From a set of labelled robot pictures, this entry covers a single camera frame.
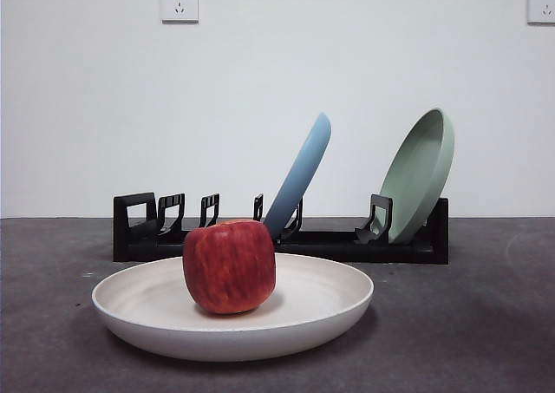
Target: gray floor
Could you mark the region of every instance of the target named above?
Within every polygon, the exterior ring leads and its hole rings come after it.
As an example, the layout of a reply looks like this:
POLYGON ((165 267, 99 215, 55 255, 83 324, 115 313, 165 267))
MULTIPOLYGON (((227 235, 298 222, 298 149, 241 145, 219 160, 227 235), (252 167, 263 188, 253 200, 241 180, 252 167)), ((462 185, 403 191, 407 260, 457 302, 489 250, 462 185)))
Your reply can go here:
MULTIPOLYGON (((307 219, 345 229, 359 220, 307 219)), ((358 324, 294 356, 200 364, 112 335, 90 300, 132 263, 110 219, 4 219, 2 392, 555 391, 555 219, 451 219, 449 265, 357 263, 358 324)))

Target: white outlet cover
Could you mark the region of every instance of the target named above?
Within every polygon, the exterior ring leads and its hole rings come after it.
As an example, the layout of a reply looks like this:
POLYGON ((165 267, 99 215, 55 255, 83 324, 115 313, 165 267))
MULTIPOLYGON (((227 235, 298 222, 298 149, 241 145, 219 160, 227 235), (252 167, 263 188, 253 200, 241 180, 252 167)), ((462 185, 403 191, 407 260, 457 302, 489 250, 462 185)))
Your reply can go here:
POLYGON ((160 0, 163 23, 198 23, 199 0, 160 0))
POLYGON ((528 0, 528 24, 555 24, 555 0, 528 0))

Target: beige plate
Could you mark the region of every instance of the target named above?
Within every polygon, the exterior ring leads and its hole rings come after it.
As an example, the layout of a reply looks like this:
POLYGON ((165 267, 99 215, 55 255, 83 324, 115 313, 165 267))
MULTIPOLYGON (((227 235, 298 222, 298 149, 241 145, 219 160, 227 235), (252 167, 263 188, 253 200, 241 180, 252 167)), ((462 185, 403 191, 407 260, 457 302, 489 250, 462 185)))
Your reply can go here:
POLYGON ((197 361, 279 357, 338 337, 363 315, 374 285, 342 263, 276 254, 276 289, 254 311, 204 313, 189 294, 181 258, 130 267, 102 280, 93 302, 104 324, 143 350, 197 361))

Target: plate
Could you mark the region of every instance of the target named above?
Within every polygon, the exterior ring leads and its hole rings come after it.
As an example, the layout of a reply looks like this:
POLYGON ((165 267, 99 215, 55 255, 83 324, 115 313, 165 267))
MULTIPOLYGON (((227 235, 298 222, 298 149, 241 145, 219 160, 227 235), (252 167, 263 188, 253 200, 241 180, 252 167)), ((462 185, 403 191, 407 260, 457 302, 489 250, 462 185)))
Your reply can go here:
POLYGON ((130 267, 102 280, 93 303, 119 338, 163 356, 247 361, 308 350, 364 314, 372 280, 349 265, 276 253, 276 288, 257 309, 212 315, 193 301, 181 257, 130 267))
MULTIPOLYGON (((381 196, 393 200, 389 243, 406 244, 434 209, 449 175, 454 153, 451 121, 438 108, 410 130, 382 184, 381 196)), ((376 211, 383 224, 384 213, 376 211)))
POLYGON ((273 239, 279 237, 309 186, 331 137, 330 119, 321 113, 266 214, 264 224, 273 239))

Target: black dish rack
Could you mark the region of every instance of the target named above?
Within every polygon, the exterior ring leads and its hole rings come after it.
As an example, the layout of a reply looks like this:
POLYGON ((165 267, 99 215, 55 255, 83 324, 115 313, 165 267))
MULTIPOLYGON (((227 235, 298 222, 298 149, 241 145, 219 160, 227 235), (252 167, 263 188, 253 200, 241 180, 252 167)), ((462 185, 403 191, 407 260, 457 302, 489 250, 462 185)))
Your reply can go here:
MULTIPOLYGON (((262 219, 264 195, 254 199, 253 219, 262 219)), ((305 231, 303 200, 299 201, 295 217, 274 240, 276 252, 289 252, 341 262, 419 263, 446 265, 449 262, 448 200, 439 198, 416 235, 408 244, 390 244, 389 229, 395 202, 373 194, 370 215, 360 228, 352 231, 305 231), (376 208, 385 211, 383 226, 375 221, 376 208)), ((135 193, 114 197, 114 261, 154 261, 180 256, 183 240, 191 230, 182 228, 185 215, 185 194, 161 197, 158 211, 154 193, 135 193), (146 204, 146 218, 131 225, 127 209, 146 204), (166 210, 179 208, 178 217, 166 226, 166 210)), ((219 194, 202 198, 199 226, 211 226, 219 215, 219 194), (207 210, 213 209, 208 221, 207 210)))

